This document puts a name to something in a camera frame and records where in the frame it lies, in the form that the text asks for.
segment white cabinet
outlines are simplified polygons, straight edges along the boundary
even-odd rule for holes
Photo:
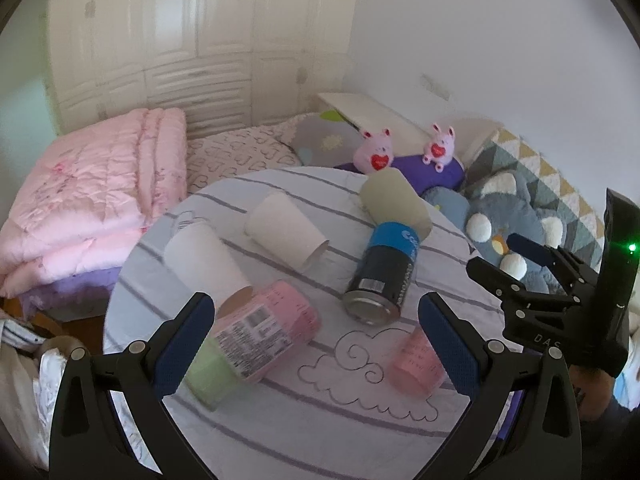
[[[201,0],[198,55],[250,52],[255,0]]]
[[[145,0],[146,67],[196,57],[198,0]]]
[[[98,83],[142,70],[143,6],[144,0],[95,0],[94,58]]]
[[[190,136],[285,120],[340,91],[356,0],[49,0],[64,130],[137,107]]]

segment pink stuffed pig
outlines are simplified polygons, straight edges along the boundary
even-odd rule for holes
[[[364,142],[353,154],[353,165],[364,174],[375,173],[391,166],[394,152],[391,146],[391,132],[385,130],[382,134],[371,135],[362,132]]]
[[[435,138],[424,147],[422,161],[425,164],[435,162],[436,171],[442,173],[444,167],[453,160],[456,133],[453,128],[449,128],[449,131],[443,133],[435,123],[433,124],[433,130],[436,132]]]

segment gray pillow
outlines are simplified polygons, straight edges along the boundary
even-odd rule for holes
[[[288,145],[303,166],[334,168],[351,162],[362,141],[359,131],[331,110],[300,121]]]

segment plush toy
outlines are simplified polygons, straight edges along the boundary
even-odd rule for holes
[[[391,145],[391,132],[372,135],[363,131],[364,142],[353,154],[353,165],[364,174],[374,173],[391,166],[394,152]]]
[[[433,124],[433,131],[435,132],[435,137],[424,147],[424,157],[422,161],[425,164],[435,162],[436,171],[442,173],[444,167],[453,160],[456,133],[453,128],[449,128],[443,133],[435,123]]]
[[[424,199],[463,231],[485,260],[523,282],[527,290],[548,293],[550,285],[557,285],[548,269],[507,247],[507,238],[513,233],[554,248],[566,237],[565,225],[555,211],[531,206],[524,177],[515,171],[498,173],[470,190],[468,196],[435,187]]]

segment blue gripper pad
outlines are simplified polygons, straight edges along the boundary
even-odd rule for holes
[[[202,293],[195,294],[180,314],[175,319],[163,323],[149,341],[151,345],[155,342],[156,335],[160,336],[158,337],[160,352],[155,362],[150,363],[153,370],[153,388],[158,399],[174,394],[178,389],[213,325],[215,313],[213,300],[209,296]],[[165,325],[168,325],[171,331],[167,331],[169,339],[162,341],[164,339],[162,330]]]
[[[551,267],[554,263],[549,249],[517,233],[509,235],[507,238],[507,246],[514,253],[524,256],[539,266]]]
[[[420,300],[418,320],[456,391],[473,401],[488,369],[484,340],[436,292]]]

